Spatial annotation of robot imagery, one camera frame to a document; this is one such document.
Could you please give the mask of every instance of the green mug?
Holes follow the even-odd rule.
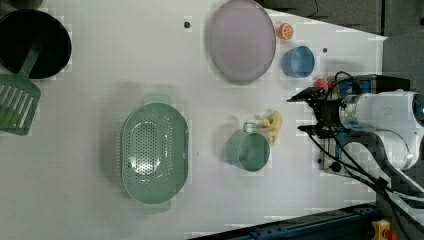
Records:
[[[270,147],[264,135],[257,131],[255,123],[245,122],[243,131],[234,133],[227,142],[227,157],[232,165],[249,172],[261,170],[268,162]]]

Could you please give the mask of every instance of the black bowl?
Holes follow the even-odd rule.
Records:
[[[39,34],[43,35],[43,45],[29,77],[56,75],[71,57],[71,39],[56,18],[37,10],[14,11],[0,20],[0,62],[18,73]]]

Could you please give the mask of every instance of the blue cup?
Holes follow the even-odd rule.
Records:
[[[282,65],[284,73],[289,77],[307,77],[315,67],[314,54],[305,46],[293,48],[284,54]]]

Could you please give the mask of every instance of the green colander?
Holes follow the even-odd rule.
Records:
[[[125,188],[151,212],[169,208],[188,174],[187,123],[170,104],[169,96],[147,94],[122,131]]]

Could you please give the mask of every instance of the white tabletop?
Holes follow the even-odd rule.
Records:
[[[41,10],[72,32],[72,63],[37,83],[30,134],[0,135],[1,239],[185,239],[375,200],[364,185],[318,169],[319,151],[296,129],[312,111],[285,100],[340,70],[380,73],[384,38],[269,11],[276,27],[293,25],[295,38],[277,40],[269,71],[238,86],[217,73],[205,44],[223,2],[44,1]],[[291,79],[280,61],[299,45],[314,51],[317,66]],[[150,92],[169,94],[185,116],[191,158],[171,208],[148,216],[122,185],[119,137]],[[226,163],[226,140],[271,109],[283,127],[267,166],[249,175]]]

